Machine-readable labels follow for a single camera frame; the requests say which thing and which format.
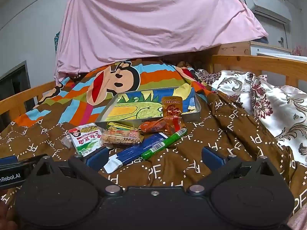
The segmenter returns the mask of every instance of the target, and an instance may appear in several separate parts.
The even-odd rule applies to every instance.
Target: air conditioner
[[[244,0],[247,7],[254,13],[265,16],[282,24],[292,20],[287,6],[278,0]]]

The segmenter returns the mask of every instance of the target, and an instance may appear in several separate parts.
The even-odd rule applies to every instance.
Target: dark doorway
[[[24,61],[0,79],[0,100],[6,99],[30,88],[27,65],[26,61]],[[27,112],[32,110],[34,106],[35,103],[33,99],[25,102]],[[0,115],[0,132],[2,132],[10,122],[9,112]]]

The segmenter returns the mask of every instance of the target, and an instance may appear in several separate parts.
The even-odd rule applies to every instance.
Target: patterned blanket
[[[289,185],[295,198],[294,212],[298,211],[306,202],[307,167],[293,160],[291,149],[279,147],[268,130],[239,103],[220,91],[212,92],[210,86],[204,87],[188,69],[157,61],[137,59],[116,63],[88,73],[79,82],[66,78],[35,109],[19,116],[0,134],[0,157],[16,155],[21,160],[47,153],[55,161],[67,160],[75,149],[67,149],[61,139],[69,129],[95,122],[115,94],[184,84],[193,87],[203,98],[199,101],[200,121],[186,123],[188,134],[148,161],[135,160],[111,174],[104,169],[100,174],[123,188],[187,188],[210,173],[201,160],[204,146],[224,156],[235,154],[243,160],[265,155]],[[154,96],[149,98],[150,94],[142,93],[142,100],[152,102]],[[110,155],[119,151],[112,149]],[[9,190],[2,200],[12,204],[17,190]]]

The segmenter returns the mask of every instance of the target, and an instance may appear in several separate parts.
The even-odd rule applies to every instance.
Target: blue gripper pad
[[[222,155],[218,154],[217,151],[212,150],[209,147],[204,147],[202,149],[201,159],[211,171],[218,169],[226,162],[226,159]]]
[[[84,159],[87,166],[98,172],[108,162],[109,150],[104,147],[102,150],[94,153],[89,158],[85,157]]]
[[[0,158],[0,165],[13,164],[17,162],[18,162],[18,159],[16,156],[7,156],[4,158]]]

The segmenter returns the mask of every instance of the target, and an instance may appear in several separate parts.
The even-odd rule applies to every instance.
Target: hand
[[[7,190],[0,191],[0,196],[7,193]],[[0,230],[17,230],[18,226],[14,221],[7,219],[7,211],[9,207],[0,200]]]

